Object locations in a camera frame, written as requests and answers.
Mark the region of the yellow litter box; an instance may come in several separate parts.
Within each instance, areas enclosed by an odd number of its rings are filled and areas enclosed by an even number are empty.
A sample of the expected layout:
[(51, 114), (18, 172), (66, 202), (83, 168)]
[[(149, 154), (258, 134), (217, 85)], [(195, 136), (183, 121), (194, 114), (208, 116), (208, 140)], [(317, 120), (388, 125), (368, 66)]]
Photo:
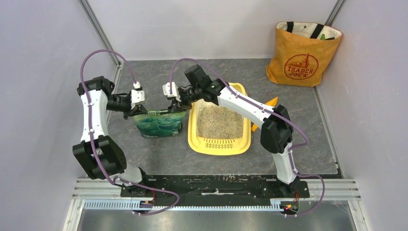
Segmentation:
[(199, 100), (192, 104), (189, 111), (188, 121), (188, 143), (196, 152), (210, 155), (236, 155), (248, 150), (251, 145), (251, 121), (243, 117), (243, 134), (237, 139), (209, 139), (197, 135), (197, 116), (199, 110), (204, 106), (214, 106), (211, 102)]

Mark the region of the green litter bag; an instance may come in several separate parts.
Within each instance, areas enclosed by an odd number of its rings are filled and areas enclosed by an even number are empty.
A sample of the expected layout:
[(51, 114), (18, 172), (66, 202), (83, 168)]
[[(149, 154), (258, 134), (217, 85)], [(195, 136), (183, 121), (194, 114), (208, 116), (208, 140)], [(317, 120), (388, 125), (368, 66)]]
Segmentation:
[(149, 111), (148, 114), (134, 116), (134, 122), (144, 138), (165, 138), (177, 136), (183, 128), (186, 110)]

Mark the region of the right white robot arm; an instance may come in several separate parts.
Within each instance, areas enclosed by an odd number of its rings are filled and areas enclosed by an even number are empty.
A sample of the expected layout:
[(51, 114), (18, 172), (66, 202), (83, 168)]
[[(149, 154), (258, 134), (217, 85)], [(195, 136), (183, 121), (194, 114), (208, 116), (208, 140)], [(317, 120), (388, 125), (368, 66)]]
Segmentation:
[(279, 193), (284, 197), (294, 194), (300, 179), (291, 155), (294, 125), (287, 109), (282, 105), (273, 107), (255, 101), (220, 78), (212, 80), (198, 64), (184, 74), (190, 83), (188, 86), (177, 87), (174, 82), (163, 85), (164, 95), (172, 101), (171, 108), (191, 109), (192, 103), (204, 100), (249, 119), (261, 129), (262, 147), (272, 153)]

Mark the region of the orange litter scoop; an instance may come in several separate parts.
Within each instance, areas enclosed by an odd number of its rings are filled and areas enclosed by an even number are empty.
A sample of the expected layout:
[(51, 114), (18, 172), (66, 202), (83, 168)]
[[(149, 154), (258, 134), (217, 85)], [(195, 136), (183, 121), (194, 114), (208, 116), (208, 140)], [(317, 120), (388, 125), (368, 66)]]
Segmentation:
[[(278, 102), (278, 97), (271, 99), (270, 101), (266, 102), (265, 105), (275, 107)], [(255, 123), (252, 123), (251, 132), (255, 132), (258, 129), (258, 126)]]

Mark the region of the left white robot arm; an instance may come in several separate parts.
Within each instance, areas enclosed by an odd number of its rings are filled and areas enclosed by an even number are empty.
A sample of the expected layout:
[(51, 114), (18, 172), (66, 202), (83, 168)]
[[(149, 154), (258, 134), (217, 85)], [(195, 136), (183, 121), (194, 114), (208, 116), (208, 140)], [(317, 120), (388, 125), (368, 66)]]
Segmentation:
[(123, 118), (146, 115), (141, 104), (144, 91), (140, 84), (129, 93), (114, 94), (114, 82), (103, 76), (80, 83), (77, 93), (84, 111), (84, 128), (80, 143), (73, 146), (73, 155), (92, 180), (119, 180), (123, 188), (132, 187), (138, 196), (150, 193), (151, 184), (145, 180), (145, 172), (128, 165), (124, 151), (108, 133), (108, 113), (122, 112)]

